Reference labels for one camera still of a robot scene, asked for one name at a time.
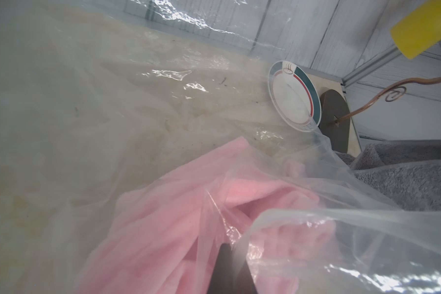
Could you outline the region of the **grey fluffy towel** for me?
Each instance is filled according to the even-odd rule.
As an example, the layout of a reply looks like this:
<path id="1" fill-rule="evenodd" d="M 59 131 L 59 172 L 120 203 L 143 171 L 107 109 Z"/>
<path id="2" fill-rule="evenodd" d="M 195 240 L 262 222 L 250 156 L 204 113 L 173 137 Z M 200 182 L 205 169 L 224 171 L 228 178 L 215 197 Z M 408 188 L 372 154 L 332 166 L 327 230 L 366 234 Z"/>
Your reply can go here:
<path id="1" fill-rule="evenodd" d="M 379 141 L 338 156 L 355 177 L 409 211 L 441 211 L 441 140 Z"/>

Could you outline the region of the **clear plastic vacuum bag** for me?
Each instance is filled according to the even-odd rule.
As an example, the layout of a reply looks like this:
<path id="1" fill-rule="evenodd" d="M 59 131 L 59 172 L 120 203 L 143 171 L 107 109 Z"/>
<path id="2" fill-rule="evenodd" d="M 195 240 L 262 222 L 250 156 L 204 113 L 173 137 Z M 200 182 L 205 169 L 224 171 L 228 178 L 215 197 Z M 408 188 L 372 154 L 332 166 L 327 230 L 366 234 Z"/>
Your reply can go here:
<path id="1" fill-rule="evenodd" d="M 315 132 L 286 126 L 267 67 L 54 1 L 0 1 L 0 294 L 71 294 L 93 252 L 129 240 L 172 256 L 159 221 L 113 223 L 202 180 L 194 293 L 221 243 L 249 245 L 257 285 L 299 294 L 441 294 L 441 212 L 405 212 Z"/>

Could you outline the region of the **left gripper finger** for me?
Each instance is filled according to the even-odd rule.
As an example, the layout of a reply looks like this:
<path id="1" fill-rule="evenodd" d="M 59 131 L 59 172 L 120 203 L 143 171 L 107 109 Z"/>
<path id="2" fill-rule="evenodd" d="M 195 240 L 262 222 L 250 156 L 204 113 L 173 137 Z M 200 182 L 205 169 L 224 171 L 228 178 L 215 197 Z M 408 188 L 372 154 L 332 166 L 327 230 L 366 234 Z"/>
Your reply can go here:
<path id="1" fill-rule="evenodd" d="M 207 294 L 257 294 L 258 290 L 250 269 L 245 262 L 235 276 L 233 271 L 233 252 L 228 243 L 221 244 L 214 264 Z"/>

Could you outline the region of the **pink fluffy towel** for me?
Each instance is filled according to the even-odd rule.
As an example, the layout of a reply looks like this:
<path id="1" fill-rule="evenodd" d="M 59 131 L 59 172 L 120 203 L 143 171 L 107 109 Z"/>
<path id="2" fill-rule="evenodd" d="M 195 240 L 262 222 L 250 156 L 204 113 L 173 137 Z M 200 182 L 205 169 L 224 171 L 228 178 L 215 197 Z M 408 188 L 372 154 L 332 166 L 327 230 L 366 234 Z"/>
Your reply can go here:
<path id="1" fill-rule="evenodd" d="M 219 247 L 269 209 L 320 208 L 320 197 L 269 175 L 235 140 L 123 194 L 107 237 L 78 275 L 76 294 L 200 294 Z"/>

